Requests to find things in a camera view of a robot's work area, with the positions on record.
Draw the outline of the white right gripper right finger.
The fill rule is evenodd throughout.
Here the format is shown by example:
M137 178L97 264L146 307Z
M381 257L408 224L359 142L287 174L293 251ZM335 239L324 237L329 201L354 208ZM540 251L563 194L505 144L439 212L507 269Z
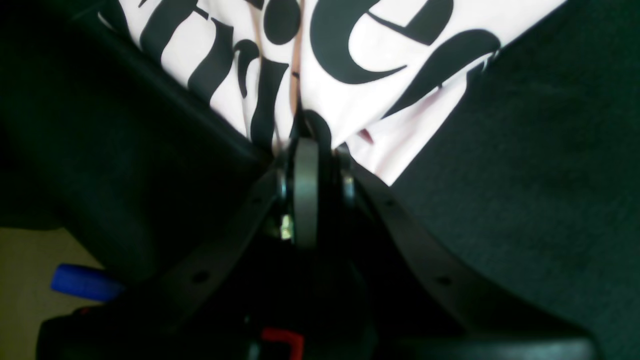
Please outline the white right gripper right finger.
M465 264L345 145L320 144L322 244L353 262L375 360L596 360L590 333Z

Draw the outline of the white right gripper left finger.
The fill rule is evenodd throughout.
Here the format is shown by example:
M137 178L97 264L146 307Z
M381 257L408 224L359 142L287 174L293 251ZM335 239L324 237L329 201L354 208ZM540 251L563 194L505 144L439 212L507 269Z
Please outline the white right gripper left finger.
M242 262L269 216L290 216L291 242L298 251L315 250L318 246L320 169L318 143L309 138L295 140L281 154L274 168L254 184L247 201L220 237L203 242L170 269L137 287L153 281L157 287L178 290L181 309L199 305L201 310Z

